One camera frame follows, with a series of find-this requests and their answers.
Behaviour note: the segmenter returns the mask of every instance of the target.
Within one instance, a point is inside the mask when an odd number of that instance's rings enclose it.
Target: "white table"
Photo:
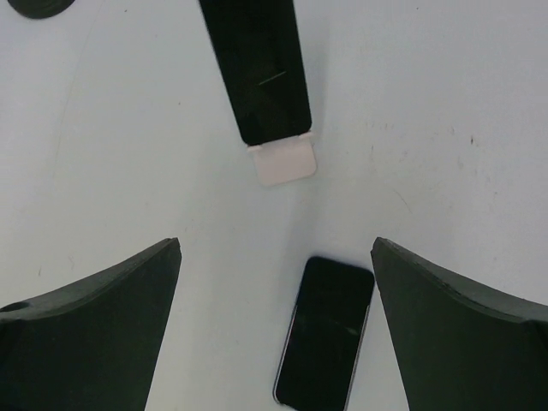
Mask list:
[[[197,1],[0,2],[0,306],[179,237],[148,410],[278,410],[306,260],[378,235],[548,303],[546,2],[295,2],[319,169],[268,189]],[[378,293],[361,409],[407,409]]]

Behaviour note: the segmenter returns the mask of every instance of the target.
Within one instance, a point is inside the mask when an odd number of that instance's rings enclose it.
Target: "smartphone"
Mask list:
[[[343,411],[375,286],[366,269],[308,260],[274,398],[297,411]]]
[[[312,126],[293,0],[200,0],[243,141]]]

